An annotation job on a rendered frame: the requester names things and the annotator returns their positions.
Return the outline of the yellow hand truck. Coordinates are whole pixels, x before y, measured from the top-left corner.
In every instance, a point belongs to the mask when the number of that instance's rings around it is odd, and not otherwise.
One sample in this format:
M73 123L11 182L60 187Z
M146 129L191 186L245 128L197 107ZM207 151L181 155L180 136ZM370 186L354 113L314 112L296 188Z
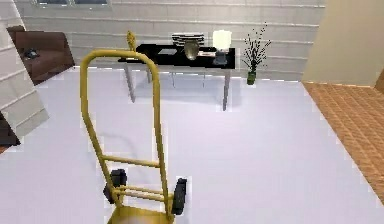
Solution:
M156 139L157 161L137 160L123 157L110 156L103 153L95 132L88 103L88 67L99 57L135 58L146 64L152 75L152 107L153 129ZM96 49L83 57L80 64L80 110L90 142L95 151L98 163L106 181L104 192L107 199L115 205L115 209L108 219L107 224L176 224L175 217L181 215L185 208L187 194L187 179L177 180L173 193L169 192L166 166L164 160L163 137L160 113L160 81L156 64L145 54L128 50ZM125 176L121 171L109 171L106 162L119 162L143 167L157 168L161 179L161 189L152 190L143 187L127 185ZM124 204L124 197L130 196L140 199L157 201L164 204L163 211L138 208Z

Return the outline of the black top table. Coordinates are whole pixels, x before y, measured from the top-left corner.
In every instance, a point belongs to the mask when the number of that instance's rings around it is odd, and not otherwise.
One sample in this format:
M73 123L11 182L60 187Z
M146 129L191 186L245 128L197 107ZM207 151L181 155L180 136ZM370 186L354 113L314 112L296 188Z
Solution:
M174 55L159 55L159 51L164 48L177 49L177 53ZM229 52L226 54L226 65L215 65L213 63L216 53L216 49L214 47L199 46L199 53L195 60L189 60L186 58L183 46L141 44L136 48L136 51L138 53L144 54L149 59L151 59L156 65L160 66L221 69L224 72L225 76L223 110L227 109L231 71L235 69L236 54L234 48L230 48Z

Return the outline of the grey round vase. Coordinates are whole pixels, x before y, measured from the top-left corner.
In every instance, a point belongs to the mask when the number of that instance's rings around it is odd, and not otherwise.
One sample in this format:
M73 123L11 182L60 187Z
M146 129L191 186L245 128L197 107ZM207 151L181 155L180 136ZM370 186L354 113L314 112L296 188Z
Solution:
M187 40L184 44L184 53L187 59L195 60L199 53L199 43L196 40Z

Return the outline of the striped stack of plates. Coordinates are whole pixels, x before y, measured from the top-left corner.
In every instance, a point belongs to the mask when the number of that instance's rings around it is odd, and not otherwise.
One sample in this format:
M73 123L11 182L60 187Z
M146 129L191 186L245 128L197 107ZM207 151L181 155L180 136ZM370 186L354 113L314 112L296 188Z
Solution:
M204 34L198 32L179 32L171 35L172 43L176 46L183 46L186 41L196 41L200 46L204 45Z

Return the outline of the white table lamp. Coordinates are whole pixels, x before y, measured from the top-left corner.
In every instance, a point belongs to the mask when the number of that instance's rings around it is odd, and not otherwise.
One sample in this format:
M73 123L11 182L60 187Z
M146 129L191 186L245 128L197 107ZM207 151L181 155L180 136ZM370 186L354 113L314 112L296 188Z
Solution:
M226 54L231 46L232 32L227 30L215 30L213 32L213 47L216 49L213 63L215 65L226 65Z

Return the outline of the dark twig house plant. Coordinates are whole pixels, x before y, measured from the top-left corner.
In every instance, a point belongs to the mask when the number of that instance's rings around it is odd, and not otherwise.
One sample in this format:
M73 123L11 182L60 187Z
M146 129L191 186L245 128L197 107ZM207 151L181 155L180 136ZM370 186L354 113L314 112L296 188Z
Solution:
M247 84L254 85L257 78L257 68L259 66L265 67L264 60L267 58L266 51L271 44L271 40L267 40L265 43L262 43L263 35L266 31L268 24L263 23L263 26L260 30L253 29L255 38L251 37L251 34L248 34L244 39L246 48L243 55L245 56L242 59L242 62L247 66Z

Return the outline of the yellow statuette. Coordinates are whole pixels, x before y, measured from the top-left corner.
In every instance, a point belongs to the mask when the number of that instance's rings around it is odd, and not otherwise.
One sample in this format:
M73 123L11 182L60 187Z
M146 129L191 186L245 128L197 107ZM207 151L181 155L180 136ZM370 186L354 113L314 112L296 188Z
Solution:
M132 31L128 31L126 35L127 44L130 51L136 51L136 37Z

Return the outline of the brown sofa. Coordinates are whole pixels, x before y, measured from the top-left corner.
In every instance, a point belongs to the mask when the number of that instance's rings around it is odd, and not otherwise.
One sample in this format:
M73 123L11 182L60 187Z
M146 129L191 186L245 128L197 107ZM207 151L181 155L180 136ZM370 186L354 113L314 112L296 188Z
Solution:
M34 85L75 65L63 32L26 31L21 25L8 27L7 31ZM24 56L31 48L37 50L39 57L28 59Z

